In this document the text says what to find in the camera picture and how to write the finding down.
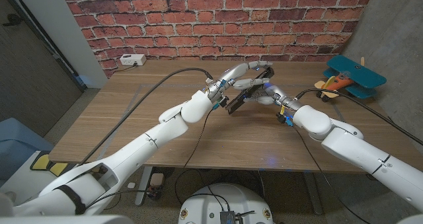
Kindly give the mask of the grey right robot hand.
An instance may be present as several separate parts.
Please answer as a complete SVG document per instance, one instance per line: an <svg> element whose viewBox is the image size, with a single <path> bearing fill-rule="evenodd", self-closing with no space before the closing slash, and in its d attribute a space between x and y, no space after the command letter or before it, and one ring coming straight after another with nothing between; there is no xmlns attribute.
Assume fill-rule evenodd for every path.
<svg viewBox="0 0 423 224"><path fill-rule="evenodd" d="M259 86L257 91L250 96L244 97L243 101L258 102L263 105L277 104L294 111L299 110L303 106L298 100L291 98L281 88L272 83L265 83Z"/></svg>

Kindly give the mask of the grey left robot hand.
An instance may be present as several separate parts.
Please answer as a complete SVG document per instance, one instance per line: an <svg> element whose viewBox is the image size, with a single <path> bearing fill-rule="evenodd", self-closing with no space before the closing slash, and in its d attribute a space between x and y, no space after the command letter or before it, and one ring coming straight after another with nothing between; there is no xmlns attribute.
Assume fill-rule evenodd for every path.
<svg viewBox="0 0 423 224"><path fill-rule="evenodd" d="M270 61L252 61L227 69L222 73L218 80L209 85L207 92L208 98L211 102L215 102L223 96L223 92L229 87L233 87L234 89L241 91L243 89L249 89L255 85L267 83L270 79L266 77L261 79L241 79L238 81L237 79L242 77L249 69L258 70L260 67L267 69L271 67L272 64L273 63Z"/></svg>

